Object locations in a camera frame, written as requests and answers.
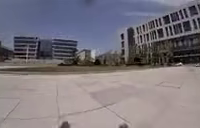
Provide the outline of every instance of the concrete plaza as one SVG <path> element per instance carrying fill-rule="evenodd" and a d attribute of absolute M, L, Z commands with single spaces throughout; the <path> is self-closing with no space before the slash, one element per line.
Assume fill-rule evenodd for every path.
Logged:
<path fill-rule="evenodd" d="M 200 68 L 1 75 L 0 128 L 200 128 Z"/>

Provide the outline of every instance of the road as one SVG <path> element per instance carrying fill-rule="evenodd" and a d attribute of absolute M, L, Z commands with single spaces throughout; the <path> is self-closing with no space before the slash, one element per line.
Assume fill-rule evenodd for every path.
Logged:
<path fill-rule="evenodd" d="M 0 128 L 200 128 L 200 68 L 1 75 Z"/>

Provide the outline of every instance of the sky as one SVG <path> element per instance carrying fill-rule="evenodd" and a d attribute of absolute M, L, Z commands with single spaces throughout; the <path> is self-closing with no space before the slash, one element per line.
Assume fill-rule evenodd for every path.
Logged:
<path fill-rule="evenodd" d="M 121 28 L 137 25 L 190 0 L 0 0 L 0 40 L 14 36 L 78 41 L 105 52 L 120 45 Z"/>

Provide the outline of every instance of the grass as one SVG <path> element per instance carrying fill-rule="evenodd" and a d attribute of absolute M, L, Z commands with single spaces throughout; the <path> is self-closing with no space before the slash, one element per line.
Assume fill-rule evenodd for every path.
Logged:
<path fill-rule="evenodd" d="M 0 69 L 0 72 L 26 72 L 38 74 L 71 74 L 71 73 L 98 73 L 98 72 L 114 72 L 124 70 L 140 70 L 150 68 L 150 66 L 46 66 L 46 67 L 24 67 L 24 68 L 6 68 Z"/>

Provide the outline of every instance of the cloud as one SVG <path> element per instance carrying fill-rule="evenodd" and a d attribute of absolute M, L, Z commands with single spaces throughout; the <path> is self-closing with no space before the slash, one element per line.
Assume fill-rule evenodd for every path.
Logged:
<path fill-rule="evenodd" d="M 122 1 L 131 2 L 131 3 L 140 2 L 140 1 L 145 1 L 145 2 L 149 1 L 149 2 L 159 2 L 161 4 L 170 5 L 170 6 L 179 6 L 193 0 L 122 0 Z"/>
<path fill-rule="evenodd" d="M 141 16 L 141 17 L 154 17 L 160 16 L 161 13 L 154 13 L 154 12 L 125 12 L 125 16 Z"/>

